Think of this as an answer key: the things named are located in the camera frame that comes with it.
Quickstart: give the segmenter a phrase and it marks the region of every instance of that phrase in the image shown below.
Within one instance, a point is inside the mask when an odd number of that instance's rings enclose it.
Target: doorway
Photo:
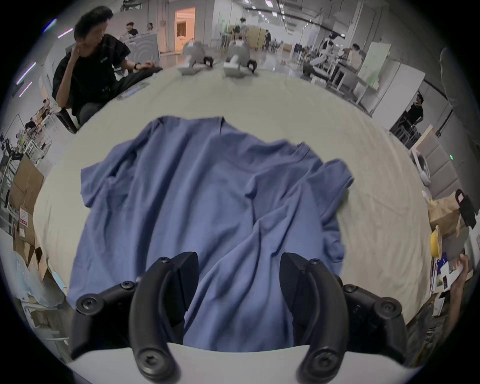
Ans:
[[[175,11],[175,52],[195,38],[195,8]]]

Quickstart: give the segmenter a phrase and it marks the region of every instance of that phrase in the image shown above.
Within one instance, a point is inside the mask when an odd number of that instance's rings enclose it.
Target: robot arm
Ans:
[[[125,281],[99,295],[79,298],[72,324],[72,358],[83,360],[93,351],[130,347],[144,378],[177,382],[182,367],[168,343],[183,344],[183,317],[195,294],[198,273],[197,254],[184,252],[173,259],[158,259],[138,284]],[[320,260],[308,261],[295,253],[282,255],[279,279],[293,317],[294,346],[309,346],[297,368],[299,382],[332,380],[347,351],[404,361],[407,333],[397,300],[343,285]]]

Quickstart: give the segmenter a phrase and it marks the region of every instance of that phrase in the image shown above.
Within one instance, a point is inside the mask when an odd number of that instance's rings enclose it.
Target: whiteboard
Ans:
[[[389,131],[418,91],[425,73],[405,64],[400,64],[384,97],[377,105],[372,118]]]
[[[371,43],[367,52],[367,57],[359,70],[358,77],[367,83],[369,87],[377,81],[378,75],[387,58],[390,44]]]

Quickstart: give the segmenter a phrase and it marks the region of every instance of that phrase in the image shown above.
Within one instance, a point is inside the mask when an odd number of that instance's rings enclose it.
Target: table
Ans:
[[[261,140],[304,141],[324,162],[345,161],[355,180],[336,215],[345,246],[340,277],[395,297],[407,322],[414,316],[429,297],[431,229],[418,173],[396,138],[331,92],[267,70],[237,79],[221,67],[194,76],[169,68],[149,82],[125,100],[110,101],[79,130],[38,195],[38,240],[65,286],[89,213],[79,193],[80,170],[159,116],[223,116]]]

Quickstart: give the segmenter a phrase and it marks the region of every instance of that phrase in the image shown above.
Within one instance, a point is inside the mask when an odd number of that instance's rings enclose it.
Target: chair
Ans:
[[[73,123],[68,111],[65,108],[62,108],[60,112],[55,113],[55,116],[61,121],[61,123],[65,126],[68,132],[76,134],[78,132],[77,127]]]

